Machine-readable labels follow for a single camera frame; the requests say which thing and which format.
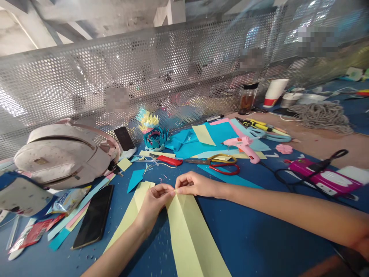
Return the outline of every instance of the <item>hand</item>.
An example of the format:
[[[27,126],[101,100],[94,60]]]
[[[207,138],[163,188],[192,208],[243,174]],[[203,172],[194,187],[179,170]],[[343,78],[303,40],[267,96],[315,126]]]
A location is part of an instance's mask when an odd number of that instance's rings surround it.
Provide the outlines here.
[[[177,177],[176,190],[178,194],[193,194],[221,198],[223,183],[211,180],[193,171]]]
[[[135,224],[149,236],[158,215],[165,204],[176,195],[175,189],[168,184],[158,184],[146,192]]]

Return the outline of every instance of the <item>backpack strap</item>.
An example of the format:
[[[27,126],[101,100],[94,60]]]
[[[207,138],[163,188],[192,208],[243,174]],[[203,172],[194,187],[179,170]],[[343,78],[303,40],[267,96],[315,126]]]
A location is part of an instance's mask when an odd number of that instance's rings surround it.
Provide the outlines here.
[[[106,138],[106,142],[109,145],[109,151],[108,151],[108,155],[110,157],[112,157],[114,155],[114,153],[116,153],[115,158],[114,158],[114,162],[118,163],[121,151],[120,151],[120,147],[118,145],[118,143],[116,142],[116,140],[109,135],[108,133],[105,133],[104,131],[101,131],[95,127],[92,126],[88,126],[88,125],[84,125],[84,124],[78,124],[78,123],[73,123],[71,118],[65,118],[62,119],[58,122],[55,122],[54,124],[67,124],[70,126],[74,126],[74,127],[79,127],[79,128],[84,128],[90,131],[93,131],[95,133],[98,133],[99,135],[103,136],[104,138]]]

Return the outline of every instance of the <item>perforated metal panel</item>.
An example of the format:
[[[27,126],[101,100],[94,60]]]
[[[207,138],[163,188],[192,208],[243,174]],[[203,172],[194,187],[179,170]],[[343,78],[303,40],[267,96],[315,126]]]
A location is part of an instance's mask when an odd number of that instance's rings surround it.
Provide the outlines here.
[[[273,78],[305,85],[342,74],[348,66],[369,66],[368,30],[363,29],[368,10],[360,5],[347,12],[360,14],[348,24],[361,32],[351,33],[344,25],[335,57],[298,57],[293,31],[309,18],[309,26],[338,27],[347,17],[338,12],[343,2],[290,1],[0,58],[0,158],[13,156],[33,129],[65,117],[110,135],[124,125],[139,141],[135,115],[140,107],[175,130],[236,111],[244,83],[260,82],[260,101]],[[245,48],[263,49],[259,72],[239,68]]]

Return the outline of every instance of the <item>black cable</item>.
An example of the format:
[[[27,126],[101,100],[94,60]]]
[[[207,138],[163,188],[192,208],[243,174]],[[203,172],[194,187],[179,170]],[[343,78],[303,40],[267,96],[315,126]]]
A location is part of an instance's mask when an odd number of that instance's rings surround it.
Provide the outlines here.
[[[312,174],[310,174],[309,176],[302,176],[299,172],[297,171],[294,171],[294,170],[291,170],[291,169],[277,169],[277,170],[273,170],[271,169],[269,166],[267,166],[266,164],[264,164],[262,161],[260,161],[259,163],[264,166],[266,169],[270,170],[275,178],[280,181],[282,184],[284,184],[287,189],[292,192],[292,193],[297,193],[295,191],[295,187],[298,186],[298,185],[301,185],[301,186],[304,186],[304,187],[307,187],[307,188],[310,188],[310,189],[314,189],[316,191],[318,191],[320,194],[322,194],[324,197],[326,197],[327,200],[334,200],[336,202],[339,202],[341,204],[344,204],[346,206],[349,206],[353,209],[356,209],[356,210],[360,210],[350,204],[347,204],[343,201],[340,201],[339,199],[335,198],[334,196],[331,196],[327,193],[325,193],[321,188],[319,188],[316,184],[314,184],[310,179],[311,177],[315,176],[316,174],[322,172],[324,169],[326,169],[330,164],[331,162],[334,160],[334,159],[337,159],[337,158],[341,158],[343,157],[344,155],[346,155],[348,153],[348,151],[346,149],[342,149],[342,150],[339,150],[337,151],[336,153],[334,153],[329,159],[326,159],[326,160],[323,160],[321,162],[318,162],[316,164],[314,164],[313,166],[310,166],[309,168],[314,170],[314,172]],[[285,172],[292,172],[293,174],[295,174],[297,177],[299,177],[301,180],[300,181],[297,181],[297,182],[294,182],[294,183],[287,183],[281,176],[279,176],[278,172],[282,172],[282,171],[285,171]],[[334,249],[334,251],[336,252],[336,254],[341,258],[342,262],[348,267],[348,269],[352,272],[352,274],[354,274],[355,276],[358,276],[360,277],[360,275],[354,271],[354,269],[350,266],[350,263],[341,255],[341,253],[338,251],[338,249],[335,247],[335,245],[329,241]]]

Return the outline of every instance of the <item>backpack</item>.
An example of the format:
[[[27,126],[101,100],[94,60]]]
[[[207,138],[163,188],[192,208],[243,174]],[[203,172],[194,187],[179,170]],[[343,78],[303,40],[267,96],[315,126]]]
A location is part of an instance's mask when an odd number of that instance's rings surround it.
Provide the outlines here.
[[[86,132],[93,131],[105,138],[100,146]],[[31,132],[27,144],[14,157],[18,169],[44,187],[63,190],[107,176],[111,161],[118,162],[121,150],[107,133],[64,119]]]

